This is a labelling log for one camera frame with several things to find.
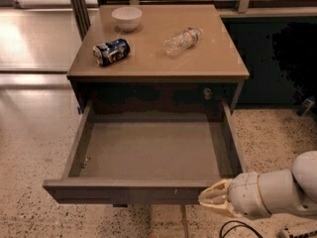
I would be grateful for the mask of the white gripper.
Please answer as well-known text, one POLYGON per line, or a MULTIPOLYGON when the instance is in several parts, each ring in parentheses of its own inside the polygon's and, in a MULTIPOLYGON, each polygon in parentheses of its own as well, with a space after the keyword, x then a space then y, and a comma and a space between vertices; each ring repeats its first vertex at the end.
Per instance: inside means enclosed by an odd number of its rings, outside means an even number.
POLYGON ((251 220, 269 218, 259 189, 259 177, 256 172, 243 173, 233 180, 222 179, 204 189, 201 195, 216 196, 213 198, 199 197, 199 204, 220 215, 235 218, 237 212, 251 220), (229 190, 229 200, 223 196, 229 190))

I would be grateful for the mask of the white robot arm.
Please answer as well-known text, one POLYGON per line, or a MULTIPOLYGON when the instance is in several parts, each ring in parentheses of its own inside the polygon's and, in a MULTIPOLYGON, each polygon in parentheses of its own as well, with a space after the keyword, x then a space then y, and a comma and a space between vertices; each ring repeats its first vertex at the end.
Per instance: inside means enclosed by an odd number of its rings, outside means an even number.
POLYGON ((251 220, 288 213, 317 216, 317 152, 299 155, 291 169, 242 173, 204 189, 199 204, 212 212, 251 220))

